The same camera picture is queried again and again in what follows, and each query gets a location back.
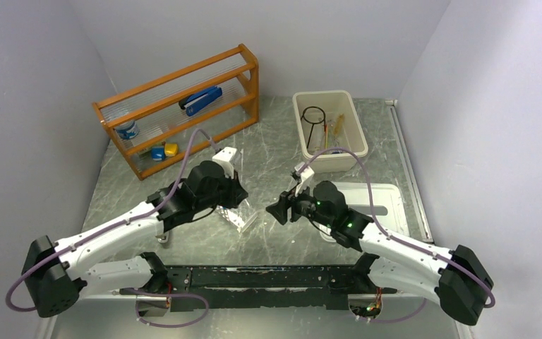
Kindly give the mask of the clear plastic bag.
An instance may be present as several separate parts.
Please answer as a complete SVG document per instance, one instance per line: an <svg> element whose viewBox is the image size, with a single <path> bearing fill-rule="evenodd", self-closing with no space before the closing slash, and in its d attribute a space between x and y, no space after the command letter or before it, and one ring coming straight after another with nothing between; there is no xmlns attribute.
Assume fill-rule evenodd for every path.
<svg viewBox="0 0 542 339"><path fill-rule="evenodd" d="M250 206L240 208L217 207L216 212L231 225L239 234L243 234L258 217L258 211Z"/></svg>

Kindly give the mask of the colourful plastic spoons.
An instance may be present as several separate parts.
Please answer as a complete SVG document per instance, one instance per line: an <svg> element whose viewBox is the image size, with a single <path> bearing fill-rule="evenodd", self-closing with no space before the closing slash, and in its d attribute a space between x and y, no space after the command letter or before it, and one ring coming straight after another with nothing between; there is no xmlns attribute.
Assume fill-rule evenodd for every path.
<svg viewBox="0 0 542 339"><path fill-rule="evenodd" d="M333 123L327 122L325 124L325 136L323 149L329 149L335 146L335 135Z"/></svg>

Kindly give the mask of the black metal ring tripod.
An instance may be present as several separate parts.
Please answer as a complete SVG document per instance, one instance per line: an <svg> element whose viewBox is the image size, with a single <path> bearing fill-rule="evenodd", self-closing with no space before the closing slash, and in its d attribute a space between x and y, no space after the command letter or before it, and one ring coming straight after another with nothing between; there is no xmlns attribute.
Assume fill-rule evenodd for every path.
<svg viewBox="0 0 542 339"><path fill-rule="evenodd" d="M310 112L315 111L320 114L317 119L309 118ZM311 139L317 127L321 128L323 135L327 131L327 113L324 109L318 106L308 106L303 109L300 120L306 122L310 128L308 132L308 138L306 139L306 147L308 148L311 144Z"/></svg>

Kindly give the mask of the tan test tube brush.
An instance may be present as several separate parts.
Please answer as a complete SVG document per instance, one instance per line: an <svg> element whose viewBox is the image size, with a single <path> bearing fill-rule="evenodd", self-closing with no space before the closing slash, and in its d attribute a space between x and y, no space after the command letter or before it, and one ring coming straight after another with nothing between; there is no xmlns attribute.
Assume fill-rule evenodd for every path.
<svg viewBox="0 0 542 339"><path fill-rule="evenodd" d="M342 133L342 127L344 123L345 116L343 114L340 114L335 120L332 125L332 135L334 139L338 139Z"/></svg>

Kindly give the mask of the white bin lid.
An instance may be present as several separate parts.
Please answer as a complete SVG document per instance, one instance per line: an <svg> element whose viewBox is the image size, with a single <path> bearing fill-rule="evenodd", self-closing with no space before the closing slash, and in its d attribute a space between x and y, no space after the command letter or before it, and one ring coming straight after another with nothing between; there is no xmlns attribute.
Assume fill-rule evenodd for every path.
<svg viewBox="0 0 542 339"><path fill-rule="evenodd" d="M333 182L343 193L346 204L359 213L371 216L371 208L366 183ZM387 230L409 236L400 190L393 184L371 184L373 209L379 223Z"/></svg>

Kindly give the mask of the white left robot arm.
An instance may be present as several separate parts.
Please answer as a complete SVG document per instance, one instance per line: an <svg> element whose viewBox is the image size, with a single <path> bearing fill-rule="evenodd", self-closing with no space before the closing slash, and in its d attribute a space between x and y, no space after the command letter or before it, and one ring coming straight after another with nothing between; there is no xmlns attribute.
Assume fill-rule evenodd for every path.
<svg viewBox="0 0 542 339"><path fill-rule="evenodd" d="M225 160L205 160L186 178L159 189L128 212L75 236L30 243L19 284L25 284L41 318L59 315L89 295L125 288L161 292L167 270L145 252L125 261L105 259L147 237L191 223L217 207L237 208L248 197L238 172Z"/></svg>

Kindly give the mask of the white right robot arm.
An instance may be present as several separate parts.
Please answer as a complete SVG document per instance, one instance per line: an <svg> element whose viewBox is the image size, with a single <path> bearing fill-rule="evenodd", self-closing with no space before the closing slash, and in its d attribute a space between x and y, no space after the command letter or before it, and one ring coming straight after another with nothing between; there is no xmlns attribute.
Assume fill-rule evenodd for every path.
<svg viewBox="0 0 542 339"><path fill-rule="evenodd" d="M372 263L352 275L360 292L377 286L414 294L468 326L495 304L493 279L469 247L438 247L382 229L375 218L349 207L332 182L284 191L266 211L282 225L306 218L328 228L339 245L370 255Z"/></svg>

